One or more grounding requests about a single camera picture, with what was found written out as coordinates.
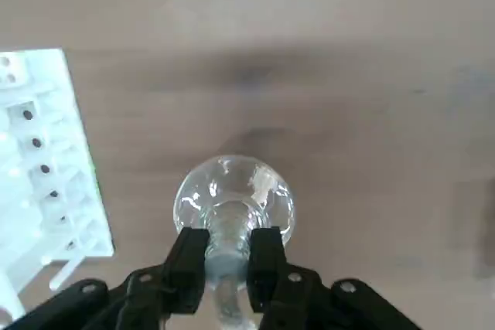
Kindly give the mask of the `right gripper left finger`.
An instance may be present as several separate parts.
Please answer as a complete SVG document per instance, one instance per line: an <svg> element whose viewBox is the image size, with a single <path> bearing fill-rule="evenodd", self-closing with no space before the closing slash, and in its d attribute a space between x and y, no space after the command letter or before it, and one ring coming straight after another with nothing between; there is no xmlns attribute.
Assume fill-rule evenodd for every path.
<svg viewBox="0 0 495 330"><path fill-rule="evenodd" d="M13 329L161 329L171 315L192 315L206 282L210 234L182 228L164 263L132 271L117 287L78 281L11 324Z"/></svg>

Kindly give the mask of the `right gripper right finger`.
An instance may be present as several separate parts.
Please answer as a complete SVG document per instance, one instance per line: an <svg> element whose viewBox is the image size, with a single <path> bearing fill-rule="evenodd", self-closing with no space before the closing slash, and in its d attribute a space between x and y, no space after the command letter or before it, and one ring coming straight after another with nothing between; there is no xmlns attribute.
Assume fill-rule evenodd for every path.
<svg viewBox="0 0 495 330"><path fill-rule="evenodd" d="M290 264L277 227L250 238L247 292L260 329L418 329L392 303L355 278L325 286L317 272Z"/></svg>

